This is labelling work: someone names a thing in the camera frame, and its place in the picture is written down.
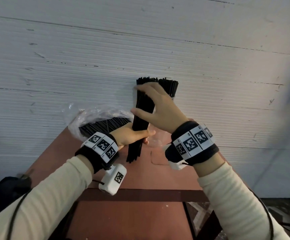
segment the wall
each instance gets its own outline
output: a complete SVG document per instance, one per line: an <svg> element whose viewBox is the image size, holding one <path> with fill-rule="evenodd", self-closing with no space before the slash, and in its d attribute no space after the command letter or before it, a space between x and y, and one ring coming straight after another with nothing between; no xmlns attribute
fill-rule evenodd
<svg viewBox="0 0 290 240"><path fill-rule="evenodd" d="M129 109L140 76L178 80L177 105L255 185L283 148L290 0L0 0L0 179L63 130L61 104ZM290 196L278 181L266 196Z"/></svg>

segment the long-sleeved shirt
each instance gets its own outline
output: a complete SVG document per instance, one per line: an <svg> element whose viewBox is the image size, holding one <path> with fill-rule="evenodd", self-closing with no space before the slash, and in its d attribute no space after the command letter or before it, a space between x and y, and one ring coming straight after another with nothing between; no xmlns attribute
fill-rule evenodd
<svg viewBox="0 0 290 240"><path fill-rule="evenodd" d="M77 157L72 157L41 181L26 197L17 213L12 239L48 239L74 201L88 187L92 175ZM232 167L224 163L215 172L198 179L230 240L270 239L269 220L263 206ZM0 213L0 240L6 239L11 216L20 199ZM274 239L290 239L272 218Z"/></svg>

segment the qr code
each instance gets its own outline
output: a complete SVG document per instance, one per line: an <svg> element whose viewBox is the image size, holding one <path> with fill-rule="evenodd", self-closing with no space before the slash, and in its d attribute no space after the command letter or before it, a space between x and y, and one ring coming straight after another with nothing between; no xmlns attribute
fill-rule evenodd
<svg viewBox="0 0 290 240"><path fill-rule="evenodd" d="M110 147L108 150L107 150L107 152L105 153L106 155L107 155L107 157L109 158L109 159L111 159L112 158L112 156L114 156L115 155L115 150L113 149L113 147Z"/></svg>
<svg viewBox="0 0 290 240"><path fill-rule="evenodd" d="M202 130L197 132L195 134L195 137L197 138L197 140L199 141L200 144L202 144L208 140L207 136L205 135L205 133Z"/></svg>
<svg viewBox="0 0 290 240"><path fill-rule="evenodd" d="M186 153L186 151L185 151L185 149L183 148L182 144L178 144L178 145L176 146L176 149L178 150L178 152L179 152L181 155L183 155L183 154Z"/></svg>
<svg viewBox="0 0 290 240"><path fill-rule="evenodd" d="M101 139L100 136L94 135L93 137L91 137L91 138L89 139L89 141L92 142L92 143L96 143L96 142L98 142L100 139Z"/></svg>
<svg viewBox="0 0 290 240"><path fill-rule="evenodd" d="M193 139L193 137L190 137L186 141L183 141L183 144L189 152L198 147L198 145L195 142L195 140Z"/></svg>
<svg viewBox="0 0 290 240"><path fill-rule="evenodd" d="M98 144L97 146L102 149L103 151L106 151L106 149L110 146L110 144L105 141L104 139L102 139Z"/></svg>
<svg viewBox="0 0 290 240"><path fill-rule="evenodd" d="M124 175L122 175L120 172L118 172L116 174L116 177L114 178L114 180L117 182L117 183L121 183L122 179L123 179Z"/></svg>
<svg viewBox="0 0 290 240"><path fill-rule="evenodd" d="M209 131L209 129L208 129L207 127L206 127L204 130L206 131L207 135L208 135L210 138L213 137L212 133Z"/></svg>

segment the wrist-mounted device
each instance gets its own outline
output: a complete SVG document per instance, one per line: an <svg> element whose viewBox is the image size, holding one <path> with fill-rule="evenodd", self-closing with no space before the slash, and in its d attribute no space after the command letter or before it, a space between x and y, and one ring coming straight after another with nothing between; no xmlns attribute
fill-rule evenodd
<svg viewBox="0 0 290 240"><path fill-rule="evenodd" d="M172 169L202 163L219 152L215 138L204 124L187 121L171 135L172 142L164 147Z"/></svg>
<svg viewBox="0 0 290 240"><path fill-rule="evenodd" d="M116 194L127 170L121 164L113 164L119 157L115 138L111 134L96 132L82 144L75 156L79 154L91 162L94 173L105 170L105 176L99 182L98 188L111 195Z"/></svg>

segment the bundle of black sticks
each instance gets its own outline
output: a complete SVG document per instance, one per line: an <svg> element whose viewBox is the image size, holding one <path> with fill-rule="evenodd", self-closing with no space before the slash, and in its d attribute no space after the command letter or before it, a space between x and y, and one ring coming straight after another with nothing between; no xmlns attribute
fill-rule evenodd
<svg viewBox="0 0 290 240"><path fill-rule="evenodd" d="M131 122L131 120L128 118L111 118L108 120L102 120L95 123L88 123L86 125L83 125L82 127L79 127L79 131L83 136L89 138L96 132L110 133L115 129L126 125L129 122Z"/></svg>
<svg viewBox="0 0 290 240"><path fill-rule="evenodd" d="M178 87L178 81L175 80L167 80L166 78L158 79L158 78L150 78L150 77L140 77L137 79L136 84L141 85L147 82L157 82L159 83L164 90L171 96L175 97L175 93ZM155 104L150 97L148 97L145 93L137 91L137 102L136 108L142 109L146 112L153 113ZM133 130L134 131L142 131L148 128L149 123L139 117L135 116L133 121ZM140 156L142 150L142 142L143 140L136 141L129 145L128 147L128 156L127 162L131 163L134 160L137 160L137 157Z"/></svg>

